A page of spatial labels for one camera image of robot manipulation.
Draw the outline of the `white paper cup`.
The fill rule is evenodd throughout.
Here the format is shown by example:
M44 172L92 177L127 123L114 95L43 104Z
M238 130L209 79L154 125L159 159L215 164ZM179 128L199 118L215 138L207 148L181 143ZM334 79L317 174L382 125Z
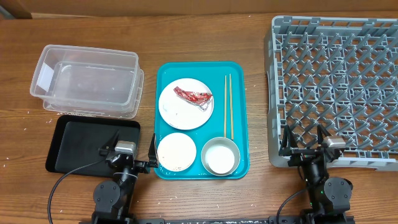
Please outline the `white paper cup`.
M235 156L233 152L222 145L209 148L205 161L209 170L216 175L226 175L234 167Z

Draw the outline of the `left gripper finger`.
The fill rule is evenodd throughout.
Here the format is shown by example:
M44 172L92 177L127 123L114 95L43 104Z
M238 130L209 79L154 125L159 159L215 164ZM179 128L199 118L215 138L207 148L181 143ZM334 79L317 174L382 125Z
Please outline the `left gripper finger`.
M148 157L149 157L148 167L158 168L159 167L159 159L158 159L158 155L157 155L155 133L152 135L152 140L151 140L150 147L149 147Z
M103 145L102 149L113 151L119 141L119 130L117 130L113 136Z

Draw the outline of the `grey bowl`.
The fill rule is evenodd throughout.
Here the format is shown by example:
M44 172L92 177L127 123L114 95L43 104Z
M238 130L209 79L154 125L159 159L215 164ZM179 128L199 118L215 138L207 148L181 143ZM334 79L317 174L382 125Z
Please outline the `grey bowl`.
M210 139L201 150L201 162L211 174L223 177L232 174L240 163L240 150L230 139Z

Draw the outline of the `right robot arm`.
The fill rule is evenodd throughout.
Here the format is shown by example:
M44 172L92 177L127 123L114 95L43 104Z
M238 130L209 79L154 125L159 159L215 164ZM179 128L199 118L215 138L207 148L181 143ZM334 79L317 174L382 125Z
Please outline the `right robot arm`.
M354 223L353 217L346 216L350 209L353 184L341 177L330 177L327 164L337 160L346 149L340 136L330 134L322 125L317 126L316 148L298 147L289 125L285 125L279 155L289 156L290 167L297 167L305 181L305 188L287 198L277 211L275 221L282 223L280 213L284 206L296 196L307 192L310 208L300 211L296 223Z

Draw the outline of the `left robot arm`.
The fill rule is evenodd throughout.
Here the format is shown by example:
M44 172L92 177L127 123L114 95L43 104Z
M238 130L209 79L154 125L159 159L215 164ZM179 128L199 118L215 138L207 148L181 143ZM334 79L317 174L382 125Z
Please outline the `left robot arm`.
M139 223L130 213L134 188L140 173L148 174L152 168L158 168L156 136L152 137L148 161L136 159L137 146L132 141L122 141L119 132L99 148L100 156L113 171L111 180L98 184L93 193L95 210L92 223Z

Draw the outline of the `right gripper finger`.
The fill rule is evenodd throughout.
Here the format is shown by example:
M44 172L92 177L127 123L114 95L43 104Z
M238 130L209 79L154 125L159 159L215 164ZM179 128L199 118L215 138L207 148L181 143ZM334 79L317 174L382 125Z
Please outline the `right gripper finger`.
M318 141L319 146L329 146L330 145L329 140L330 140L331 134L321 124L317 125L317 136L318 136L317 141Z
M292 156L297 153L298 145L289 125L284 126L282 143L279 148L280 156Z

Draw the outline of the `wooden chopstick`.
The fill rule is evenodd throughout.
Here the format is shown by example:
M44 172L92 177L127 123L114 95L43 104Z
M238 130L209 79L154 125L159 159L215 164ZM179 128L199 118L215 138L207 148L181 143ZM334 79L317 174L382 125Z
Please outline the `wooden chopstick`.
M232 87L232 76L231 76L231 74L229 74L229 107L230 107L231 140L234 140L233 87Z
M224 131L223 137L226 138L226 127L227 127L227 76L224 76Z

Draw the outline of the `red snack wrapper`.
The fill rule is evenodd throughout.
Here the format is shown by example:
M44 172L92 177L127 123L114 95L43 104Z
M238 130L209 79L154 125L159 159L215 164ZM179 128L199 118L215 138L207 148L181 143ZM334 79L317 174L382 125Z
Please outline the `red snack wrapper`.
M178 86L174 88L174 92L179 98L193 106L196 106L202 112L207 110L213 99L213 95L211 93L185 91Z

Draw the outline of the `pink small bowl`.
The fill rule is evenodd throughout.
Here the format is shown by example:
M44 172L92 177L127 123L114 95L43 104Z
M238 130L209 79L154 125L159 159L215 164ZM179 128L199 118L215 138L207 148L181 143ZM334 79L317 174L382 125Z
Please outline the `pink small bowl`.
M191 137L184 133L172 133L157 146L159 162L165 169L181 172L195 161L197 147Z

